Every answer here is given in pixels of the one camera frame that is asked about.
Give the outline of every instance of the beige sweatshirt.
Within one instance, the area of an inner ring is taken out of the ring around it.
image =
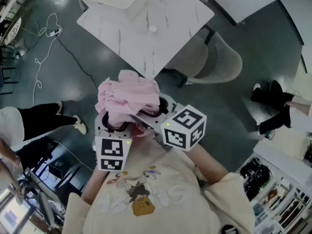
[[[225,224],[254,233],[242,177],[201,191],[183,155],[154,141],[132,146],[125,171],[107,176],[91,206],[70,195],[63,234],[214,234]]]

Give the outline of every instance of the cartoon print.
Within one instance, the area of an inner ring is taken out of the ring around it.
[[[170,171],[172,174],[174,170],[166,165],[166,171]],[[111,199],[110,192],[107,192],[99,204],[98,214],[106,214],[109,209],[113,214],[120,213],[129,207],[128,209],[132,209],[135,216],[148,215],[152,214],[155,208],[168,207],[169,197],[173,199],[172,204],[180,204],[188,198],[185,187],[178,184],[170,187],[168,192],[160,187],[156,187],[153,191],[148,181],[156,180],[161,175],[156,166],[151,166],[144,171],[138,179],[125,178],[127,175],[128,172],[116,174],[114,179],[110,179],[106,183],[107,185],[116,185],[118,189],[124,189],[126,194],[116,194]]]

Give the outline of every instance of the gray floor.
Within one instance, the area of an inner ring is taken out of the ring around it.
[[[171,95],[183,104],[191,104],[208,117],[206,136],[202,145],[230,171],[237,169],[252,153],[256,144],[248,132],[254,128],[255,120],[250,113],[257,110],[249,103],[256,82],[277,79],[289,86],[297,70],[301,46],[295,31],[288,22],[283,9],[274,2],[261,11],[232,27],[211,5],[215,16],[209,25],[217,30],[226,42],[243,59],[243,70],[234,81],[217,85],[189,85],[178,89],[175,81],[166,74],[156,77],[163,93]],[[116,79],[121,69],[132,69],[118,55],[77,25],[82,14],[77,0],[35,0],[28,30],[37,31],[46,25],[51,13],[57,13],[58,23],[63,27],[59,37],[62,44],[73,53],[83,69],[92,76],[98,86],[107,77]],[[49,28],[53,28],[52,18]],[[27,108],[32,106],[32,93],[39,66],[34,59],[45,58],[51,39],[22,34],[25,45],[32,48],[17,64],[19,84],[13,86],[14,93],[0,97],[0,106]],[[35,103],[65,101],[66,115],[79,115],[88,127],[82,136],[73,127],[63,127],[51,136],[67,145],[89,166],[94,166],[95,155],[91,150],[94,139],[94,119],[97,115],[97,89],[79,67],[73,56],[60,42],[55,41],[47,61],[42,65],[39,79],[42,89],[36,89]],[[78,178],[83,183],[90,173],[82,169]]]

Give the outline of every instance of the desk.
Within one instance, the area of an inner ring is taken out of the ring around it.
[[[130,23],[105,20],[92,8],[77,23],[146,78],[154,78],[214,13],[199,0],[147,0]],[[148,26],[155,25],[154,35]]]

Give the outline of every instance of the pink cloth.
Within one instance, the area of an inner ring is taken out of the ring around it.
[[[121,70],[119,81],[107,78],[98,87],[96,110],[108,112],[108,123],[115,128],[124,122],[134,122],[129,115],[141,109],[149,113],[159,111],[159,87],[155,80],[139,77],[131,70]]]

